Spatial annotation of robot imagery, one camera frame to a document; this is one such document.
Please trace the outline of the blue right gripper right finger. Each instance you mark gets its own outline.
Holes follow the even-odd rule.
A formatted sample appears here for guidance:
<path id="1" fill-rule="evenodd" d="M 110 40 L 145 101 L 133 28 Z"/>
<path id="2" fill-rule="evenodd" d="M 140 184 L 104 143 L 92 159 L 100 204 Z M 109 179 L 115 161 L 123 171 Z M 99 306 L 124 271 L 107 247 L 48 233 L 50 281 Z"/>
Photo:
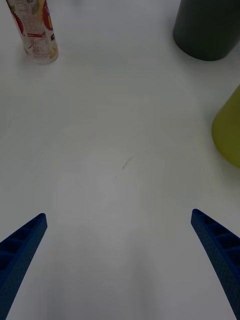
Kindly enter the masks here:
<path id="1" fill-rule="evenodd" d="M 191 225 L 240 319 L 240 238 L 198 209 L 192 210 Z"/>

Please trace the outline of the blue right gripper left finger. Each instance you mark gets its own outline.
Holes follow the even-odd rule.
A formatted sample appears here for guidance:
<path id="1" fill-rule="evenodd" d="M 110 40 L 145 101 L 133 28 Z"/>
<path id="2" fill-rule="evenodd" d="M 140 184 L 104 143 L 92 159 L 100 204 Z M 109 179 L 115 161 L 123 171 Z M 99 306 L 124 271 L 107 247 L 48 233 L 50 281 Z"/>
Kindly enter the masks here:
<path id="1" fill-rule="evenodd" d="M 0 319 L 5 320 L 48 228 L 45 213 L 24 224 L 0 243 Z"/>

